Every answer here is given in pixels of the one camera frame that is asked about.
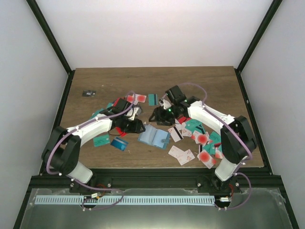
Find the light blue card holder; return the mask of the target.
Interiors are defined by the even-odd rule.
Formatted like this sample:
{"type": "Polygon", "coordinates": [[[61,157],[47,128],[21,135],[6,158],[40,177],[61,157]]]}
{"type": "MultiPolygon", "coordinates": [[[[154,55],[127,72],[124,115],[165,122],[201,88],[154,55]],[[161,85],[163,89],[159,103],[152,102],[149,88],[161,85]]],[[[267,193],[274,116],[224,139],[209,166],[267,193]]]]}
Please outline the light blue card holder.
{"type": "Polygon", "coordinates": [[[157,129],[152,125],[145,125],[145,131],[140,133],[138,141],[159,149],[165,149],[170,142],[170,133],[157,129]]]}

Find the white card black stripe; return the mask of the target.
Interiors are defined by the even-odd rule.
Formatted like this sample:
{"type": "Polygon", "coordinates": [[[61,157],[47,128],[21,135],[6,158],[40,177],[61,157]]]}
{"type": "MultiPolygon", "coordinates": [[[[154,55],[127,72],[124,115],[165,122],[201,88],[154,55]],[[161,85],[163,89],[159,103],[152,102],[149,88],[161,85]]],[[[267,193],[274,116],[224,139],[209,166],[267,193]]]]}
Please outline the white card black stripe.
{"type": "Polygon", "coordinates": [[[169,128],[168,132],[170,133],[171,138],[174,142],[178,142],[183,139],[182,134],[180,133],[180,131],[177,129],[176,126],[169,128]]]}

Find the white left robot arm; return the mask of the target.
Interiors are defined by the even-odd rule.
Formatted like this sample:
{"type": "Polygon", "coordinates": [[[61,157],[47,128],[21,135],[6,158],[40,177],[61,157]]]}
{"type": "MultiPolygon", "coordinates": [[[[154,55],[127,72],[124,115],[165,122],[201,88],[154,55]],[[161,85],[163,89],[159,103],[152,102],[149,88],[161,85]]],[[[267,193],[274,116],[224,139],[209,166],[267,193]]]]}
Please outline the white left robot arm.
{"type": "Polygon", "coordinates": [[[113,106],[99,111],[82,124],[69,128],[56,127],[41,155],[47,173],[71,177],[80,181],[81,188],[86,192],[93,192],[97,188],[97,180],[93,178],[93,172],[79,161],[81,147],[116,127],[124,133],[144,132],[143,122],[136,118],[141,112],[139,105],[119,98],[113,106]]]}

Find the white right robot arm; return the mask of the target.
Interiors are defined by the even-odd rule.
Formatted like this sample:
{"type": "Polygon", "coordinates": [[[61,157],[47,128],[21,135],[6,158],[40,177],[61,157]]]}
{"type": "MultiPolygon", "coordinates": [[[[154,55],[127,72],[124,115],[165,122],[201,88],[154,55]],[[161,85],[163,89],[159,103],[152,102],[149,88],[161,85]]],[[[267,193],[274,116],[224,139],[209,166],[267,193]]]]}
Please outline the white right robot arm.
{"type": "Polygon", "coordinates": [[[215,169],[216,177],[212,179],[212,188],[223,192],[229,186],[229,179],[237,172],[241,164],[253,158],[252,152],[257,148],[257,141],[246,117],[233,117],[223,114],[205,104],[195,96],[186,97],[180,87],[175,85],[159,99],[149,118],[150,122],[171,126],[182,116],[195,119],[217,132],[221,137],[224,159],[215,169]]]}

